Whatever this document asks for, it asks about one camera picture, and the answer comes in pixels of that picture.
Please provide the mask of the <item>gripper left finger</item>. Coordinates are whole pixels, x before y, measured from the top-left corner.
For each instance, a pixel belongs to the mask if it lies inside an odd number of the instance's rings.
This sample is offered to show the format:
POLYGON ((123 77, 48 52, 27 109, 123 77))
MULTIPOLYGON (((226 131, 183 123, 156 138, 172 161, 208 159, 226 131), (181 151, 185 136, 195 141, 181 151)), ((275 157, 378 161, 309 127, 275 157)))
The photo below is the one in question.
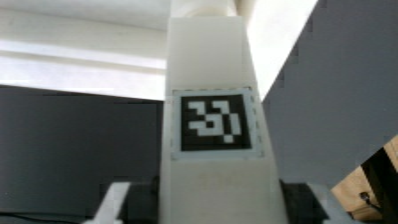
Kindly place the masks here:
POLYGON ((96 213, 82 224, 158 223, 158 179, 110 183, 96 213))

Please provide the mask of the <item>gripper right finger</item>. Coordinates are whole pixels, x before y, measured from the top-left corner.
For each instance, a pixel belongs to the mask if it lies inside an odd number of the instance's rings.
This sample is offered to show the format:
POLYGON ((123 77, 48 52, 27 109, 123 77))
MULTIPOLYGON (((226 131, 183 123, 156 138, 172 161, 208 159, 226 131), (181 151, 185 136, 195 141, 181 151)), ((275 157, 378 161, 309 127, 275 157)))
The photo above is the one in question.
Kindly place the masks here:
POLYGON ((325 185, 281 182, 281 188, 288 224, 361 224, 345 212, 325 185))

